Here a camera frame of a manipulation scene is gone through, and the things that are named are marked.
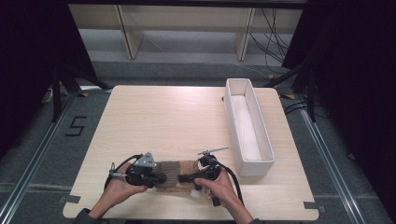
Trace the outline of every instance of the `wire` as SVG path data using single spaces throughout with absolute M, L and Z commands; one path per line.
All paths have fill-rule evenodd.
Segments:
M 224 168 L 225 171 L 227 171 L 227 173 L 230 174 L 230 176 L 233 178 L 233 182 L 235 183 L 235 188 L 236 188 L 236 193 L 238 194 L 238 198 L 239 198 L 239 200 L 241 201 L 241 203 L 242 203 L 243 205 L 245 205 L 245 204 L 244 204 L 244 199 L 242 198 L 242 191 L 241 191 L 241 189 L 240 189 L 240 187 L 239 187 L 238 179 L 236 178 L 236 175 L 233 173 L 233 170 L 231 170 L 230 168 L 228 168 L 227 166 L 221 164 L 221 163 L 218 162 L 218 161 L 217 161 L 217 164 L 218 164 L 219 166 L 221 166 L 222 168 Z

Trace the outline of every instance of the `metal frame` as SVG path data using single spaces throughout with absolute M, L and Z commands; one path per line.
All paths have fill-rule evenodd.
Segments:
M 303 102 L 303 98 L 300 95 L 297 95 L 297 99 L 299 102 Z M 332 158 L 332 153 L 327 148 L 326 142 L 324 141 L 323 137 L 320 134 L 318 126 L 312 119 L 309 117 L 308 113 L 305 110 L 301 110 L 301 114 L 304 118 L 305 124 L 308 127 L 309 132 L 312 135 L 312 138 L 317 145 L 318 152 L 320 157 L 322 158 L 327 171 L 329 172 L 330 178 L 334 183 L 335 189 L 340 196 L 342 203 L 346 209 L 347 214 L 352 223 L 360 224 L 366 223 L 361 210 L 359 209 L 358 203 L 354 199 L 349 186 L 347 185 L 345 179 L 343 178 L 338 166 L 336 165 L 334 159 Z
M 1 223 L 9 223 L 12 217 L 14 216 L 15 212 L 17 211 L 17 208 L 20 205 L 21 200 L 23 199 L 23 196 L 26 193 L 26 190 L 29 188 L 30 183 L 35 177 L 35 173 L 40 167 L 41 162 L 44 160 L 50 148 L 50 144 L 55 138 L 55 135 L 60 125 L 63 122 L 64 115 L 66 114 L 68 108 L 70 107 L 74 99 L 76 99 L 76 97 L 77 97 L 76 93 L 69 93 L 67 95 L 66 100 L 64 102 L 63 112 L 60 113 L 59 118 L 57 118 L 49 126 L 49 129 L 47 130 L 44 139 L 41 141 L 40 145 L 38 146 L 35 155 L 30 160 L 20 180 L 15 185 L 14 189 L 11 191 L 11 194 L 9 195 L 7 201 L 1 207 L 1 212 L 0 212 Z

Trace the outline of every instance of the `gray floor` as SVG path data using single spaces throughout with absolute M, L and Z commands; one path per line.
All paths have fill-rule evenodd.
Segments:
M 287 71 L 279 67 L 279 62 L 268 57 L 271 69 L 278 73 L 271 71 L 264 65 L 265 54 L 251 41 L 247 47 L 246 60 L 238 62 L 231 34 L 149 32 L 133 61 L 128 60 L 118 32 L 83 30 L 81 34 L 97 76 L 111 85 L 224 86 L 228 77 L 248 77 L 258 87 L 269 81 L 269 75 L 278 77 L 278 73 Z M 257 35 L 256 38 L 264 40 L 262 35 Z M 290 41 L 291 36 L 284 38 Z M 292 80 L 288 80 L 276 89 L 281 94 L 290 93 L 291 83 Z M 89 83 L 80 80 L 80 84 Z M 92 92 L 88 97 L 73 100 L 11 223 L 71 222 L 63 217 L 64 198 L 74 184 L 108 97 L 109 93 Z M 297 102 L 281 99 L 281 103 L 286 107 Z M 51 103 L 42 105 L 25 134 L 0 161 L 0 204 L 7 200 L 50 127 L 51 109 Z M 316 114 L 321 135 L 366 223 L 392 223 L 358 164 L 347 158 L 347 146 L 325 108 L 316 107 Z M 69 128 L 75 116 L 87 117 L 78 121 L 78 125 L 85 128 L 79 137 L 65 136 L 67 133 L 75 133 L 76 130 Z M 319 207 L 319 219 L 310 223 L 351 223 L 318 153 L 318 147 L 306 127 L 302 112 L 290 112 L 287 119 Z M 269 220 L 266 223 L 300 222 Z

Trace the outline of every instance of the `white rectangular tray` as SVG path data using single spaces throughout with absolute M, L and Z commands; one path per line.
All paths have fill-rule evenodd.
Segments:
M 250 80 L 227 79 L 224 104 L 236 172 L 241 176 L 266 175 L 275 157 Z

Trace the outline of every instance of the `light wood tabletop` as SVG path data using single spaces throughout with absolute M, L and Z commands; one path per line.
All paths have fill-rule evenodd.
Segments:
M 247 210 L 261 220 L 315 220 L 315 202 L 277 92 L 255 88 L 275 163 L 266 176 L 238 176 Z M 195 161 L 198 152 L 229 147 L 213 155 L 234 170 L 224 87 L 117 86 L 92 138 L 70 195 L 65 217 L 92 208 L 103 192 L 111 163 L 116 166 L 150 151 L 158 161 Z M 205 197 L 149 189 L 113 207 L 105 218 L 231 220 L 227 210 Z

